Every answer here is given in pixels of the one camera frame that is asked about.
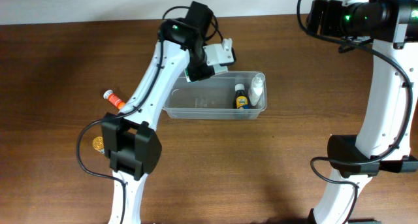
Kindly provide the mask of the orange tablet tube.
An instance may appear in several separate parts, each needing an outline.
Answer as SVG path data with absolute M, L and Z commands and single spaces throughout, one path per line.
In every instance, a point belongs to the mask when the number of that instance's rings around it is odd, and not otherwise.
M 119 110 L 125 106 L 125 103 L 111 89 L 104 92 L 103 98 Z

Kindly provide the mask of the white green medicine box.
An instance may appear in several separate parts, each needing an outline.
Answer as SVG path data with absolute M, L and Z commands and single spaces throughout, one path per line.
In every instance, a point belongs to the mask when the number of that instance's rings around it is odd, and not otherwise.
M 228 72 L 228 67 L 221 65 L 201 65 L 200 67 L 186 68 L 184 71 L 188 82 L 198 82 L 226 72 Z

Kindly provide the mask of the clear plastic container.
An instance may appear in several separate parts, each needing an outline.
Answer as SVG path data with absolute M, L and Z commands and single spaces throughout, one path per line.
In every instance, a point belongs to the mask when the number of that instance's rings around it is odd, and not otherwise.
M 245 93 L 249 93 L 254 82 L 263 85 L 257 104 L 249 104 L 245 109 L 235 108 L 235 86 L 242 84 Z M 176 119 L 254 120 L 266 107 L 265 75 L 257 71 L 231 71 L 192 83 L 182 73 L 174 83 L 163 110 Z

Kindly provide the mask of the gold foil coin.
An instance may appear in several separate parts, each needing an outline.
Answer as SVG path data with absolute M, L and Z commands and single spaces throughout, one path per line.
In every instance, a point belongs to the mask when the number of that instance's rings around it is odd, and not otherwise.
M 103 141 L 103 138 L 101 136 L 97 136 L 93 139 L 92 146 L 96 151 L 98 151 L 100 153 L 105 152 L 104 141 Z

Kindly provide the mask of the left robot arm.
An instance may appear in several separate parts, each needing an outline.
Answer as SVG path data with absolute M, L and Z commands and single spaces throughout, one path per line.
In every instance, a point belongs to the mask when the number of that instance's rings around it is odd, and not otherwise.
M 213 11 L 196 1 L 187 7 L 185 17 L 163 20 L 140 84 L 118 114 L 105 115 L 104 155 L 114 179 L 110 223 L 140 223 L 144 184 L 162 151 L 158 120 L 178 77 L 183 74 L 187 82 L 205 80 L 227 72 L 236 61 L 231 39 L 207 44 L 211 26 L 218 26 Z

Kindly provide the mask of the dark dropper bottle white cap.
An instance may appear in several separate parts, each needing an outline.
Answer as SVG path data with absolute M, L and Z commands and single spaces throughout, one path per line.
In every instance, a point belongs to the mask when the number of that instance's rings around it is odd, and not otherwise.
M 233 101 L 233 107 L 235 109 L 248 109 L 248 98 L 245 92 L 244 84 L 235 85 L 235 98 Z

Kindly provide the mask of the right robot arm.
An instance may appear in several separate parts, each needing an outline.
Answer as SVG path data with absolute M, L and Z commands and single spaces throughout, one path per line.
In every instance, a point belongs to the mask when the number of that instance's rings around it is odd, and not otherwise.
M 332 135 L 324 160 L 331 174 L 309 223 L 347 223 L 360 192 L 379 172 L 415 172 L 410 131 L 417 105 L 417 0 L 314 0 L 305 34 L 362 50 L 373 60 L 372 85 L 361 130 Z

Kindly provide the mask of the white spray bottle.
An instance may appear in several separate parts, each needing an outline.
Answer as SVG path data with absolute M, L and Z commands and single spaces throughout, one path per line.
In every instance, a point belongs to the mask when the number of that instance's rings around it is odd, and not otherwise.
M 258 104 L 264 90 L 264 83 L 265 75 L 263 73 L 257 73 L 253 77 L 248 93 L 251 106 L 256 106 Z

